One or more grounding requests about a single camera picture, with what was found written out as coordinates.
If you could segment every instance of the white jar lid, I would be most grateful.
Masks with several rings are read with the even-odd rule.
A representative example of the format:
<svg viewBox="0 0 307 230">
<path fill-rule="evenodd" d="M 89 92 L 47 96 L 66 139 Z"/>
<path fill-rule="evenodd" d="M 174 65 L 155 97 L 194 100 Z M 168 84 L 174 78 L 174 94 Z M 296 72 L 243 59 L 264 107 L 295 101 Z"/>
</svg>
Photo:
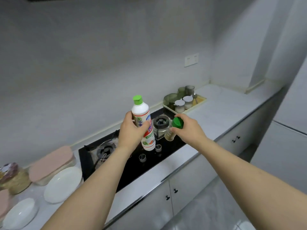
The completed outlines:
<svg viewBox="0 0 307 230">
<path fill-rule="evenodd" d="M 184 105 L 185 105 L 185 101 L 183 101 L 183 100 L 175 101 L 175 106 L 184 106 Z"/>
<path fill-rule="evenodd" d="M 184 97 L 183 97 L 183 100 L 184 100 L 185 102 L 191 102 L 191 101 L 193 101 L 193 97 L 192 97 L 192 96 L 184 96 Z"/>
</svg>

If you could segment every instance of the bottle label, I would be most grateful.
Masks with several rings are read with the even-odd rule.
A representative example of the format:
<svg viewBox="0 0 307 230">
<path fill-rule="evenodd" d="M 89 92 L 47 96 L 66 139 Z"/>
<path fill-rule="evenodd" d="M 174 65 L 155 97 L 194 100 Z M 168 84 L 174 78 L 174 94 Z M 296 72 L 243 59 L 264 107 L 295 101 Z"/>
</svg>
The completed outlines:
<svg viewBox="0 0 307 230">
<path fill-rule="evenodd" d="M 145 132 L 143 139 L 142 139 L 142 146 L 146 148 L 151 147 L 155 143 L 155 138 L 154 138 L 154 133 L 153 133 L 154 131 L 153 131 L 153 126 L 152 126 L 151 116 L 150 116 L 149 111 L 144 115 L 133 115 L 133 117 L 134 117 L 137 127 L 142 126 L 146 120 L 150 121 L 149 128 Z"/>
</svg>

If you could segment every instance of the kitchen counter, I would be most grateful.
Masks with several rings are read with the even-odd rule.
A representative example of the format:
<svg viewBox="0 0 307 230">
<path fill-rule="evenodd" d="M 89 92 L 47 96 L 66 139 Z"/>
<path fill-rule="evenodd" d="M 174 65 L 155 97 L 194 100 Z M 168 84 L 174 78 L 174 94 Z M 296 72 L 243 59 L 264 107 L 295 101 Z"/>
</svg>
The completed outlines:
<svg viewBox="0 0 307 230">
<path fill-rule="evenodd" d="M 236 126 L 250 113 L 255 111 L 274 96 L 281 86 L 270 81 L 256 88 L 249 94 L 243 94 L 216 85 L 206 85 L 196 91 L 197 94 L 206 97 L 207 101 L 198 108 L 187 113 L 188 116 L 198 121 L 207 137 L 217 141 L 226 132 Z M 78 151 L 74 151 L 77 158 L 77 167 L 80 166 Z M 160 185 L 170 174 L 184 166 L 198 152 L 185 145 L 165 160 L 148 170 L 145 174 L 117 192 L 107 218 L 107 222 L 117 216 L 129 205 L 146 196 Z M 18 195 L 19 200 L 26 197 L 35 198 L 40 205 L 40 210 L 34 220 L 24 230 L 40 229 L 61 203 L 47 204 L 43 198 L 45 187 L 31 185 L 27 190 Z"/>
</svg>

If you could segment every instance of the refrigerator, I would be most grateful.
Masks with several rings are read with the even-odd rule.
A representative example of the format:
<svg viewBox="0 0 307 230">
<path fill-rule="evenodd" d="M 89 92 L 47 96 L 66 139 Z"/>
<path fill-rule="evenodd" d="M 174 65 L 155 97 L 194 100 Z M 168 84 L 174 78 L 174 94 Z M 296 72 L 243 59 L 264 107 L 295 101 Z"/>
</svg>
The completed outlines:
<svg viewBox="0 0 307 230">
<path fill-rule="evenodd" d="M 307 59 L 305 59 L 251 164 L 307 194 Z"/>
</svg>

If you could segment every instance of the wall switch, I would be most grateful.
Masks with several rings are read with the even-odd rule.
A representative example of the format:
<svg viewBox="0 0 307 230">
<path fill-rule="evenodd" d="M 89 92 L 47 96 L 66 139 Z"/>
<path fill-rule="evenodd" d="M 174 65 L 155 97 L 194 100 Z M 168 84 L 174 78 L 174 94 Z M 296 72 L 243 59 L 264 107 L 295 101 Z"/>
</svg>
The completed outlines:
<svg viewBox="0 0 307 230">
<path fill-rule="evenodd" d="M 198 63 L 199 53 L 188 55 L 185 57 L 185 67 Z"/>
</svg>

